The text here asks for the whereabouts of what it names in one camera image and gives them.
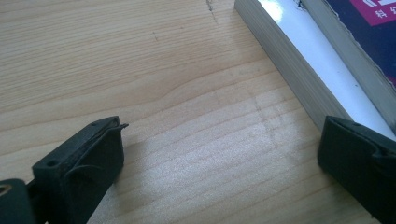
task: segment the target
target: stack of books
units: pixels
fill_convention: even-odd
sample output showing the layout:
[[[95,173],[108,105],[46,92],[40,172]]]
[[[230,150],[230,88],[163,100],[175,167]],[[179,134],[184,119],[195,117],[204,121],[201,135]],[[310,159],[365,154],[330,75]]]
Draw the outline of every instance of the stack of books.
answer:
[[[236,0],[235,9],[320,129],[331,115],[396,140],[396,0]]]

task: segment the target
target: pink label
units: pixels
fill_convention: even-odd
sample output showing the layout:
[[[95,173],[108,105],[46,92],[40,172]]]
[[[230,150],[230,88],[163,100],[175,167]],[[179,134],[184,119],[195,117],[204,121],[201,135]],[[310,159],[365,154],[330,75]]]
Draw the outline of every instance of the pink label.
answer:
[[[396,21],[396,0],[349,0],[372,25]]]

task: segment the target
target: wooden surface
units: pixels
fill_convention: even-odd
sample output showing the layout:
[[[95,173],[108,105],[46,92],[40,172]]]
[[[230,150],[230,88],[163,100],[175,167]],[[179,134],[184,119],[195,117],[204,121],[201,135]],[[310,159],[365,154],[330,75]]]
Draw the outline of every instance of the wooden surface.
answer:
[[[119,115],[91,223],[375,223],[233,0],[0,1],[0,179]]]

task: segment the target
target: dark blue book cover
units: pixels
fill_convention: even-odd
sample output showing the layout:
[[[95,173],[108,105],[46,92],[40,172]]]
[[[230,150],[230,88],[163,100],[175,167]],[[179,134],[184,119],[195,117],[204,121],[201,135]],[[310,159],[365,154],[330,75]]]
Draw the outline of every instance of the dark blue book cover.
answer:
[[[327,0],[355,40],[396,86],[396,0]]]

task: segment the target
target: purple book cover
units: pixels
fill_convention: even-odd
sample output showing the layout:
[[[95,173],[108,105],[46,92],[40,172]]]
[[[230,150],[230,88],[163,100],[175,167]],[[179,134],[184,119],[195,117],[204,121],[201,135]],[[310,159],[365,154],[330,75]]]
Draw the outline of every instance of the purple book cover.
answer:
[[[327,0],[355,40],[396,86],[396,0]]]

